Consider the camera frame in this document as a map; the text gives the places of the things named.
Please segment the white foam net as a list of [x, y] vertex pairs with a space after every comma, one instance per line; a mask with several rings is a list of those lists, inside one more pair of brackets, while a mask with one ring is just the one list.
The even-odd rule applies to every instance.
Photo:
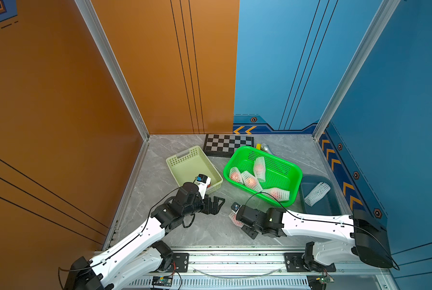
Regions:
[[312, 207], [318, 203], [331, 190], [331, 186], [325, 182], [317, 184], [311, 192], [304, 198], [305, 203]]

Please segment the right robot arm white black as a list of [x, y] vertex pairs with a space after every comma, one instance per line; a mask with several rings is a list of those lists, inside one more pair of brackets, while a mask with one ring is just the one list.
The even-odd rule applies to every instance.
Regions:
[[321, 216], [272, 207], [263, 212], [239, 206], [235, 223], [252, 239], [259, 234], [270, 238], [310, 236], [301, 257], [307, 271], [328, 271], [335, 263], [361, 261], [376, 268], [395, 267], [386, 228], [370, 216], [355, 210], [352, 215]]

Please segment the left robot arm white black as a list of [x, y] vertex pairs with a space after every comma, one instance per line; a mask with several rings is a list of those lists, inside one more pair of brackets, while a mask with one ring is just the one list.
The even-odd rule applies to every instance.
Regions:
[[147, 219], [126, 238], [87, 260], [81, 257], [67, 270], [63, 290], [120, 290], [135, 277], [167, 269], [173, 252], [163, 242], [172, 230], [185, 226], [187, 216], [217, 215], [224, 198], [206, 195], [207, 185], [186, 182], [150, 208]]

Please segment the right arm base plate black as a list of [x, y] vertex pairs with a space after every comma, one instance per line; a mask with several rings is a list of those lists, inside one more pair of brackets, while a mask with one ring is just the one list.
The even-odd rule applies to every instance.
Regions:
[[285, 253], [284, 263], [288, 273], [300, 273], [300, 272], [336, 272], [335, 264], [322, 265], [315, 261], [313, 257], [313, 246], [314, 242], [309, 242], [305, 246], [303, 253]]

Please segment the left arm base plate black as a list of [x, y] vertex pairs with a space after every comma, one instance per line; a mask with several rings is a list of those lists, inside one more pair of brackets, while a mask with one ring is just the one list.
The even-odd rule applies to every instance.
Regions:
[[139, 261], [141, 265], [145, 265], [146, 273], [169, 273], [174, 271], [186, 273], [189, 265], [189, 253], [175, 252], [160, 240], [147, 248]]

